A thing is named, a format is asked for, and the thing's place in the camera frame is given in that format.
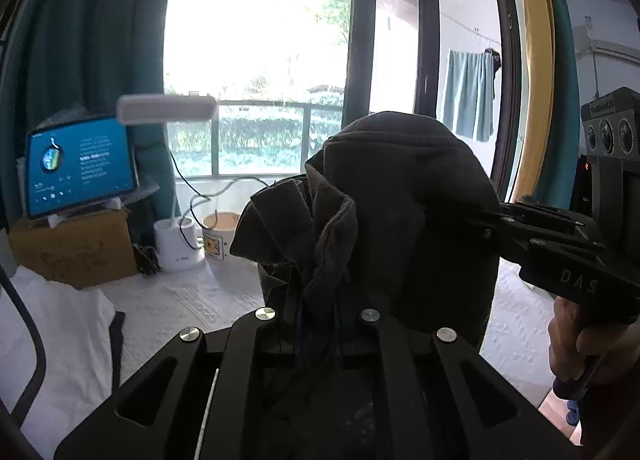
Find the person right hand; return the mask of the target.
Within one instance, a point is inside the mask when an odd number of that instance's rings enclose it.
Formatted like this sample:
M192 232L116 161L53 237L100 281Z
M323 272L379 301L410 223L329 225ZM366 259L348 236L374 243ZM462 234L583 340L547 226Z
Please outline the person right hand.
M558 296L548 325L549 364L562 381L577 380L585 371L588 357L602 360L594 382L608 382L630 370L639 360L639 321L606 330L583 327L576 303Z

